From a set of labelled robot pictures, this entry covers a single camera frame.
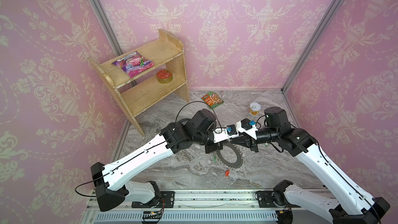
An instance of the pink wallpaper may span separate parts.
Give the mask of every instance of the pink wallpaper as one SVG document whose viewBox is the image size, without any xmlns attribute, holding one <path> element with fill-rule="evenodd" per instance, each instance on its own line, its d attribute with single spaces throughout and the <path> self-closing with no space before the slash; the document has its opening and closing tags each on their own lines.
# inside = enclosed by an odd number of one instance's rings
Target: pink wallpaper
<svg viewBox="0 0 398 224">
<path fill-rule="evenodd" d="M 288 98 L 341 168 L 398 217 L 398 0 L 345 0 Z"/>
<path fill-rule="evenodd" d="M 100 0 L 123 51 L 175 33 L 191 88 L 281 88 L 331 0 Z"/>
<path fill-rule="evenodd" d="M 114 53 L 88 0 L 0 0 L 0 223 L 80 223 L 125 120 L 89 56 Z"/>
</svg>

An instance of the wooden shelf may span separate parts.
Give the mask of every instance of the wooden shelf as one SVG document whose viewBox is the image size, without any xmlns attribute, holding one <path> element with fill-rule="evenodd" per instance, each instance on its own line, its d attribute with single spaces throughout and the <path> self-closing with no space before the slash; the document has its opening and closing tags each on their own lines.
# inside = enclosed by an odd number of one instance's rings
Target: wooden shelf
<svg viewBox="0 0 398 224">
<path fill-rule="evenodd" d="M 130 78 L 127 73 L 122 71 L 119 67 L 113 65 L 112 62 L 126 56 L 132 51 L 137 51 L 145 59 L 153 61 L 154 65 L 151 68 L 134 76 L 133 78 Z M 107 73 L 107 75 L 111 78 L 116 88 L 120 88 L 127 83 L 134 81 L 135 79 L 145 75 L 148 72 L 151 72 L 152 70 L 162 66 L 166 62 L 171 61 L 172 59 L 180 56 L 183 53 L 180 49 L 170 45 L 162 39 L 157 39 L 156 41 L 150 42 L 132 51 L 115 57 L 112 60 L 104 62 L 100 65 L 102 69 Z"/>
<path fill-rule="evenodd" d="M 161 84 L 155 75 L 122 93 L 122 97 L 135 117 L 186 83 L 185 79 L 173 74 L 170 83 Z"/>
<path fill-rule="evenodd" d="M 102 82 L 104 82 L 123 113 L 143 136 L 144 131 L 135 119 L 138 114 L 172 92 L 175 92 L 189 102 L 184 46 L 180 39 L 164 30 L 159 29 L 159 36 L 159 39 L 132 50 L 138 51 L 144 58 L 154 62 L 154 65 L 150 69 L 139 73 L 133 78 L 130 78 L 126 72 L 112 64 L 112 62 L 132 51 L 102 64 L 98 64 L 91 57 L 88 58 L 88 61 L 101 77 Z M 152 76 L 124 93 L 119 92 L 120 87 L 164 64 L 173 72 L 173 80 L 170 83 L 161 84 L 158 82 L 156 76 Z"/>
</svg>

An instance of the white can lid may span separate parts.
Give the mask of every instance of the white can lid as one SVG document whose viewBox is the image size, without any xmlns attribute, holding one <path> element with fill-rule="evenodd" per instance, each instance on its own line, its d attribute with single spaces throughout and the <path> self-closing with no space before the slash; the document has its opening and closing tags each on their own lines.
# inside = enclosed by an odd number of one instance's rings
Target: white can lid
<svg viewBox="0 0 398 224">
<path fill-rule="evenodd" d="M 252 103 L 250 103 L 250 109 L 252 111 L 260 111 L 261 110 L 261 106 L 257 102 L 252 102 Z"/>
</svg>

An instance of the food packet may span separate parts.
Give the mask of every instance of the food packet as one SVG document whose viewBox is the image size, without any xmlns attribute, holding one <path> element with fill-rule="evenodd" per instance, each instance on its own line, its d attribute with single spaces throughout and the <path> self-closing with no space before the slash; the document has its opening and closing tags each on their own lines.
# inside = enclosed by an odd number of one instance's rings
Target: food packet
<svg viewBox="0 0 398 224">
<path fill-rule="evenodd" d="M 220 98 L 218 94 L 215 92 L 208 92 L 205 96 L 202 97 L 202 99 L 209 105 L 211 108 L 216 108 L 224 101 Z"/>
<path fill-rule="evenodd" d="M 153 62 L 145 59 L 137 51 L 131 52 L 112 64 L 120 67 L 130 78 L 153 66 Z"/>
</svg>

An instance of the robotic arm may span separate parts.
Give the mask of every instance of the robotic arm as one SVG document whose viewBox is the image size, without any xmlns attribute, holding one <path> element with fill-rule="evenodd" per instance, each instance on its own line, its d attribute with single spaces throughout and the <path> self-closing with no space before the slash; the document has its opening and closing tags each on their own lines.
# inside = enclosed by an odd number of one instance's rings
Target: robotic arm
<svg viewBox="0 0 398 224">
<path fill-rule="evenodd" d="M 134 183 L 130 179 L 155 162 L 169 157 L 193 143 L 205 146 L 205 152 L 222 149 L 231 142 L 258 152 L 258 144 L 278 143 L 303 162 L 331 191 L 336 199 L 325 198 L 284 180 L 274 187 L 273 196 L 280 206 L 301 206 L 331 223 L 376 224 L 390 208 L 382 197 L 374 198 L 352 181 L 319 146 L 318 141 L 301 128 L 292 128 L 285 110 L 269 107 L 264 111 L 266 127 L 257 129 L 247 118 L 236 125 L 216 128 L 216 117 L 207 109 L 192 119 L 172 122 L 136 151 L 115 162 L 91 167 L 96 196 L 101 211 L 123 201 L 140 202 L 144 207 L 157 205 L 161 194 L 156 183 Z"/>
</svg>

